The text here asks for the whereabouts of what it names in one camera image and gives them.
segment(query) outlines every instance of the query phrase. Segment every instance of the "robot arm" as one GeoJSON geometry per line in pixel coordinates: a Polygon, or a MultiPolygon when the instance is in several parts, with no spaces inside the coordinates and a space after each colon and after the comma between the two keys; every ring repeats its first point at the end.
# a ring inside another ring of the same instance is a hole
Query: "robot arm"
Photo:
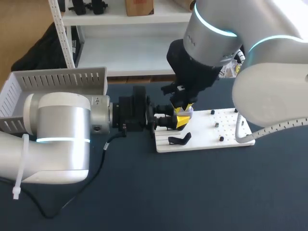
{"type": "Polygon", "coordinates": [[[185,110],[243,44],[248,54],[232,96],[238,111],[262,127],[307,117],[307,21],[301,0],[199,0],[184,39],[168,51],[177,80],[162,90],[185,110]]]}

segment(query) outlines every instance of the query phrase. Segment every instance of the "white crate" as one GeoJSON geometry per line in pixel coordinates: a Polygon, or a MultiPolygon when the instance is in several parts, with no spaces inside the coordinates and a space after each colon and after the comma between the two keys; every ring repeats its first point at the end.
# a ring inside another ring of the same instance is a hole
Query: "white crate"
{"type": "Polygon", "coordinates": [[[106,74],[105,67],[11,72],[0,93],[0,129],[6,133],[26,132],[23,107],[32,93],[105,95],[106,74]]]}

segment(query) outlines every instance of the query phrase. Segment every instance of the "yellow object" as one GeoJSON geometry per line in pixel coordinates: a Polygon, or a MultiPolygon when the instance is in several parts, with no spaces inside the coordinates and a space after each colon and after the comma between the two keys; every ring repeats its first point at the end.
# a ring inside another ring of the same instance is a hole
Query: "yellow object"
{"type": "Polygon", "coordinates": [[[188,124],[190,117],[189,116],[177,116],[178,123],[177,128],[182,127],[183,125],[188,124]]]}
{"type": "Polygon", "coordinates": [[[185,111],[187,111],[192,105],[193,105],[193,103],[188,104],[185,111]]]}
{"type": "Polygon", "coordinates": [[[180,112],[180,110],[181,110],[181,108],[180,108],[180,107],[178,107],[178,108],[174,108],[174,110],[175,110],[175,112],[176,112],[176,113],[179,113],[179,112],[180,112]]]}
{"type": "Polygon", "coordinates": [[[235,67],[235,72],[238,74],[241,70],[241,65],[237,64],[236,67],[235,67]]]}

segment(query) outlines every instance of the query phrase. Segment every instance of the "table surface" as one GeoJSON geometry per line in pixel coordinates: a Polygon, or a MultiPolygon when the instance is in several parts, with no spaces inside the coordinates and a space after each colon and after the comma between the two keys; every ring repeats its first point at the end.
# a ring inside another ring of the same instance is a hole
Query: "table surface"
{"type": "MultiPolygon", "coordinates": [[[[146,85],[157,104],[168,103],[163,85],[146,85]]],[[[232,85],[224,79],[201,92],[195,110],[233,107],[232,85]]],[[[132,86],[110,85],[108,94],[116,102],[132,86]]],[[[251,147],[158,154],[148,132],[129,133],[110,144],[99,177],[55,219],[44,219],[24,194],[13,201],[12,188],[0,184],[0,225],[6,231],[307,230],[307,134],[308,128],[294,128],[251,147]]],[[[90,177],[106,139],[91,138],[90,177]]],[[[51,214],[83,184],[26,187],[51,214]]]]}

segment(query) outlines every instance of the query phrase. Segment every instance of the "white cable tie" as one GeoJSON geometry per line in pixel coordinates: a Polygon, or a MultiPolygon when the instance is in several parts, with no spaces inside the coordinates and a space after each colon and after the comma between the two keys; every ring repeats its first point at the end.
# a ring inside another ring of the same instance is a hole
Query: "white cable tie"
{"type": "Polygon", "coordinates": [[[16,183],[15,183],[15,186],[13,187],[13,199],[14,200],[18,200],[19,198],[19,194],[21,191],[20,184],[23,178],[25,162],[26,162],[26,158],[28,156],[28,150],[29,150],[29,135],[24,134],[23,139],[24,139],[24,145],[23,145],[23,149],[20,155],[20,163],[19,163],[18,173],[16,177],[16,183]]]}
{"type": "Polygon", "coordinates": [[[109,143],[108,143],[108,142],[106,142],[106,144],[105,144],[105,146],[104,146],[104,150],[105,150],[105,151],[107,150],[108,145],[109,145],[109,143]]]}

